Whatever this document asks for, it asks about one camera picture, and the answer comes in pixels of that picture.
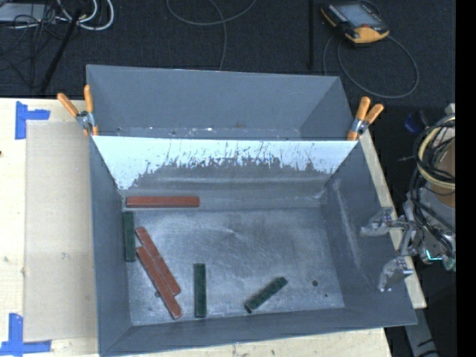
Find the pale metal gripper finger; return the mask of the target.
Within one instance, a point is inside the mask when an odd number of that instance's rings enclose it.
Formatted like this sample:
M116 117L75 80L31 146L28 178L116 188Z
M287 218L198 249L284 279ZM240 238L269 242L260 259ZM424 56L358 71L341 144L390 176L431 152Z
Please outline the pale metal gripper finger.
M393 224L393 208L383 207L378 210L367 224L361 226L359 235L361 237L380 237L385 235Z
M408 266L404 257L395 257L383 266L379 275L378 290L390 292L395 284L413 273L414 270Z

